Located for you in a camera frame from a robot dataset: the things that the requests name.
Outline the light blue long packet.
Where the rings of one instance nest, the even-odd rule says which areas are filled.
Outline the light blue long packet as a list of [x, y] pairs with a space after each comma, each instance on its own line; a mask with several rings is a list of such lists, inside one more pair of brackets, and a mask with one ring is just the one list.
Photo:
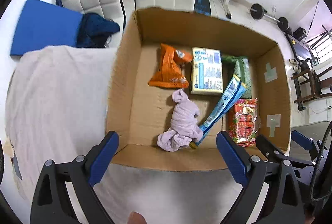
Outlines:
[[242, 82], [238, 76], [233, 74], [217, 105], [212, 110], [211, 114], [206, 118], [204, 123], [199, 126], [200, 130], [203, 132], [202, 138], [197, 142], [192, 141], [190, 143], [191, 148], [196, 149], [202, 143], [213, 125], [229, 111], [229, 109], [242, 97], [246, 90], [247, 86], [245, 83]]

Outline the lilac cloth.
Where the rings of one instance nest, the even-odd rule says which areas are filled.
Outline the lilac cloth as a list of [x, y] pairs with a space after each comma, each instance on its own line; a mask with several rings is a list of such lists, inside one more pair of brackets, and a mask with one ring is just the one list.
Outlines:
[[178, 89], [172, 93], [172, 100], [176, 103], [167, 131], [158, 135], [157, 145], [168, 152], [189, 147], [191, 142], [199, 142], [203, 131], [198, 126], [196, 117], [200, 115], [198, 106], [189, 100], [187, 94]]

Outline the red flowered snack packet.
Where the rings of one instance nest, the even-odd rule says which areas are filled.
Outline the red flowered snack packet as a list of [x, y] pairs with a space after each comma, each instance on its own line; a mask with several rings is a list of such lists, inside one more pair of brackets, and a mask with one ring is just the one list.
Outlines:
[[228, 130], [232, 140], [241, 147], [255, 146], [258, 127], [258, 100], [239, 99], [228, 112]]

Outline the grey plastic chair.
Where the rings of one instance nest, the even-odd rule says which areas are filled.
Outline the grey plastic chair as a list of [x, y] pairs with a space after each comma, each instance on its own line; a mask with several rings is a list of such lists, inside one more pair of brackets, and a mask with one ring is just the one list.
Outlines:
[[[329, 123], [330, 123], [329, 121], [319, 121], [316, 123], [292, 127], [292, 131], [296, 130], [301, 134], [303, 134], [304, 136], [306, 136], [307, 138], [312, 138], [313, 140], [322, 141], [323, 135], [325, 134], [326, 128], [328, 127]], [[294, 141], [291, 141], [290, 143], [289, 156], [305, 161], [311, 160], [309, 152], [303, 149]]]

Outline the open cardboard box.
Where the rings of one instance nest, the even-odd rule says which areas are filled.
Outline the open cardboard box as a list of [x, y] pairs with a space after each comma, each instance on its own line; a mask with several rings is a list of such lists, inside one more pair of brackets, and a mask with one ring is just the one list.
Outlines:
[[276, 42], [242, 25], [195, 12], [143, 8], [128, 23], [112, 68], [107, 131], [112, 162], [161, 171], [226, 168], [216, 136], [238, 103], [238, 142], [265, 136], [286, 151], [290, 94]]

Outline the white blue tissue pack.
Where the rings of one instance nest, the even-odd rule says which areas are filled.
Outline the white blue tissue pack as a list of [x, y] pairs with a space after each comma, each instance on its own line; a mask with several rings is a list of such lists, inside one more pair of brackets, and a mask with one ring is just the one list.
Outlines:
[[219, 50], [192, 48], [191, 94], [223, 93], [222, 60]]

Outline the blue foam mat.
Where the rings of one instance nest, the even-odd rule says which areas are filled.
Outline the blue foam mat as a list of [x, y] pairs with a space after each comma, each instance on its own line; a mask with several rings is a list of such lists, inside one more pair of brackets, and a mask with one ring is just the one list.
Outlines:
[[46, 46], [76, 46], [77, 32], [83, 15], [40, 0], [26, 0], [18, 19], [10, 55]]

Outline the short barbell on floor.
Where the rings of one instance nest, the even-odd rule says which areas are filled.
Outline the short barbell on floor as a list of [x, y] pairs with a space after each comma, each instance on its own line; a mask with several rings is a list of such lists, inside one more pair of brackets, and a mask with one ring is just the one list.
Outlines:
[[264, 17], [273, 20], [277, 23], [277, 26], [281, 31], [286, 31], [289, 28], [289, 22], [285, 17], [279, 17], [278, 19], [273, 17], [260, 4], [253, 4], [250, 7], [250, 14], [251, 17], [256, 20], [261, 20]]

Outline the black blue bench pad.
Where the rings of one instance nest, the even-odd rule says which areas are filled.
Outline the black blue bench pad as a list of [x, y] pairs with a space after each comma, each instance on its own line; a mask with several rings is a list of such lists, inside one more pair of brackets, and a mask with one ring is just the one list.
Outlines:
[[207, 16], [211, 15], [209, 0], [195, 0], [194, 11]]

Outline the green snack packet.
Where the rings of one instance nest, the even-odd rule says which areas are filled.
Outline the green snack packet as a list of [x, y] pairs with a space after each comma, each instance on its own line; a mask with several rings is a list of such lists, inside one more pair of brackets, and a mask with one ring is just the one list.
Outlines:
[[247, 90], [241, 98], [251, 99], [252, 98], [252, 82], [249, 68], [249, 60], [247, 57], [223, 55], [222, 61], [233, 68], [233, 73], [246, 85]]

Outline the dark wooden chair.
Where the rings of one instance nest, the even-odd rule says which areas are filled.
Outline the dark wooden chair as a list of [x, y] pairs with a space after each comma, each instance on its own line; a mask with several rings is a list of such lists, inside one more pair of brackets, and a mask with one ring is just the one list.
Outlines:
[[[329, 88], [331, 90], [331, 77], [321, 80], [321, 77], [331, 71], [331, 67], [328, 67], [321, 73], [317, 73], [314, 69], [311, 69], [308, 62], [311, 60], [308, 58], [305, 61], [297, 58], [291, 58], [289, 60], [293, 67], [292, 81], [295, 85], [295, 93], [297, 98], [294, 103], [297, 105], [299, 111], [304, 111], [306, 107], [305, 103], [312, 100], [331, 97], [331, 93], [322, 93], [323, 89]], [[309, 84], [310, 93], [307, 96], [302, 96], [301, 86]]]

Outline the dark blue garment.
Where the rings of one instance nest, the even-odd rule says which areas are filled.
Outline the dark blue garment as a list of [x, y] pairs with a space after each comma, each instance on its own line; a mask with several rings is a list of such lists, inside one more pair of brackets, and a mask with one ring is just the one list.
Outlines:
[[107, 39], [120, 32], [120, 26], [97, 13], [84, 14], [77, 31], [76, 47], [105, 48]]

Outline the black speaker box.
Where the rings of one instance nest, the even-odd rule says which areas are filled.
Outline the black speaker box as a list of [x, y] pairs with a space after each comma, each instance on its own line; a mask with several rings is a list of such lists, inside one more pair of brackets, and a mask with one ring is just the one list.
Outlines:
[[299, 42], [307, 36], [307, 31], [306, 29], [299, 27], [293, 32], [293, 37], [298, 40]]

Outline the orange snack packet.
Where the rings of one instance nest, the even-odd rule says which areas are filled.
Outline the orange snack packet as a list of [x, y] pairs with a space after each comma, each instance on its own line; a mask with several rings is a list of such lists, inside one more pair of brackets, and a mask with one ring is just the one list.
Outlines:
[[182, 74], [181, 65], [192, 62], [191, 53], [161, 43], [159, 70], [149, 80], [149, 86], [160, 88], [188, 88], [189, 82]]

